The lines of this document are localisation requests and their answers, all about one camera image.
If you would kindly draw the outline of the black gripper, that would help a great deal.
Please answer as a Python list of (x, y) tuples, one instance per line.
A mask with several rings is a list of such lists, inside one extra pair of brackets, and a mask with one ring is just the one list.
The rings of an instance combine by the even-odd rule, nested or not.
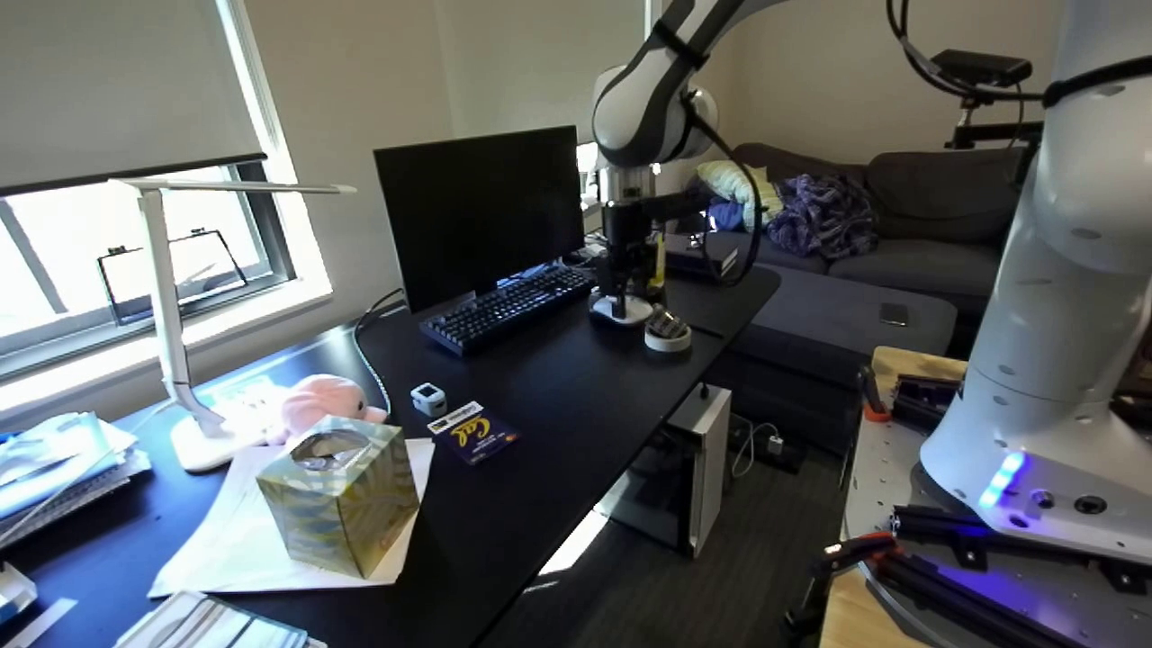
[(605, 256), (603, 256), (603, 302), (617, 307), (618, 281), (633, 281), (633, 294), (643, 302), (654, 302), (653, 288), (653, 208), (633, 200), (607, 200), (603, 208), (603, 234), (605, 234)]

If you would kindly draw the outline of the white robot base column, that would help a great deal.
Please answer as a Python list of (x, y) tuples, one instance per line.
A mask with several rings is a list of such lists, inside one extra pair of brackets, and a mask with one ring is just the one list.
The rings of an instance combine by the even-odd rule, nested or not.
[(1114, 415), (1147, 329), (1152, 0), (1071, 0), (965, 380), (918, 451), (995, 532), (1152, 562), (1152, 445)]

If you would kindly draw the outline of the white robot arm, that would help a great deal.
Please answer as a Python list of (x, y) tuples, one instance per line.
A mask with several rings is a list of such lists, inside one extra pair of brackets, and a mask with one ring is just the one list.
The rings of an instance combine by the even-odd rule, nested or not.
[(703, 212), (695, 196), (654, 196), (653, 169), (717, 144), (712, 100), (695, 88), (712, 46), (779, 0), (671, 0), (643, 43), (599, 76), (589, 138), (607, 169), (607, 256), (589, 311), (617, 324), (642, 319), (666, 288), (666, 230)]

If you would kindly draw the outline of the white robot base table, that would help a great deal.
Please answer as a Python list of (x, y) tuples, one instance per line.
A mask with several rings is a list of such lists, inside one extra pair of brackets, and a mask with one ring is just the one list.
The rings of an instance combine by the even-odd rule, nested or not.
[(877, 577), (934, 577), (904, 620), (927, 640), (1152, 648), (1152, 451), (1114, 415), (1126, 356), (1002, 341), (965, 359), (881, 344), (869, 394), (942, 388), (929, 426), (858, 434), (847, 528), (877, 532)]

